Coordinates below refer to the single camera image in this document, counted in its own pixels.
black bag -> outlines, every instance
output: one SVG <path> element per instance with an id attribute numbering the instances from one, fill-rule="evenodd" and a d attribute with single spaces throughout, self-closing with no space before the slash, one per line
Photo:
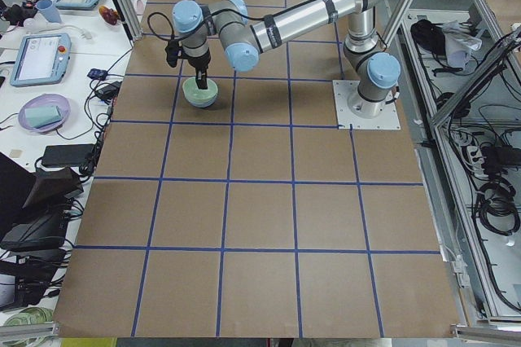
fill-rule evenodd
<path id="1" fill-rule="evenodd" d="M 429 20 L 420 20 L 410 27 L 413 39 L 424 50 L 445 56 L 445 35 L 440 27 Z"/>

metal mounting plate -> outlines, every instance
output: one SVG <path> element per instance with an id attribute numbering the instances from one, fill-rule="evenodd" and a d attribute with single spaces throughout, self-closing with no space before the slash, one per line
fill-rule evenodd
<path id="1" fill-rule="evenodd" d="M 336 119 L 339 129 L 349 130 L 400 130 L 400 120 L 396 113 L 394 103 L 383 108 L 382 113 L 373 119 L 365 119 L 352 113 L 348 107 L 348 97 L 356 90 L 359 81 L 334 80 L 333 91 L 335 92 Z"/>

blue cup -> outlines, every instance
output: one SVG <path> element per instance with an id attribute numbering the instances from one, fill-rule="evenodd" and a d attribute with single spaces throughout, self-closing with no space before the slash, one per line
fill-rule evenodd
<path id="1" fill-rule="evenodd" d="M 36 2 L 36 8 L 50 23 L 62 22 L 62 18 L 59 16 L 59 12 L 54 1 L 40 0 Z"/>

white power cord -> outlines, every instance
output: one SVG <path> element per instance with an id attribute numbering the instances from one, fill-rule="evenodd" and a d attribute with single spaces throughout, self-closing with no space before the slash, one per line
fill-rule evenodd
<path id="1" fill-rule="evenodd" d="M 87 29 L 83 29 L 71 24 L 50 23 L 46 20 L 26 19 L 24 21 L 24 28 L 27 29 L 30 33 L 40 33 L 44 31 L 55 31 L 57 29 L 72 28 L 78 31 L 81 34 L 81 37 L 85 39 L 92 39 L 92 34 Z"/>

purple plate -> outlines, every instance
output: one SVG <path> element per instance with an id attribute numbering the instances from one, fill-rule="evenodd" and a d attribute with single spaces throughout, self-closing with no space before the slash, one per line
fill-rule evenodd
<path id="1" fill-rule="evenodd" d="M 58 107 L 59 112 L 62 115 L 61 121 L 56 121 L 55 123 L 50 123 L 49 125 L 44 125 L 37 129 L 36 127 L 32 127 L 25 119 L 25 109 L 26 108 L 41 108 L 55 105 Z M 68 118 L 68 114 L 71 112 L 71 106 L 68 103 L 68 100 L 63 97 L 61 94 L 42 94 L 41 96 L 35 97 L 34 99 L 28 101 L 20 112 L 18 113 L 18 122 L 22 127 L 26 130 L 34 131 L 35 133 L 46 133 L 47 131 L 51 131 L 60 127 Z"/>

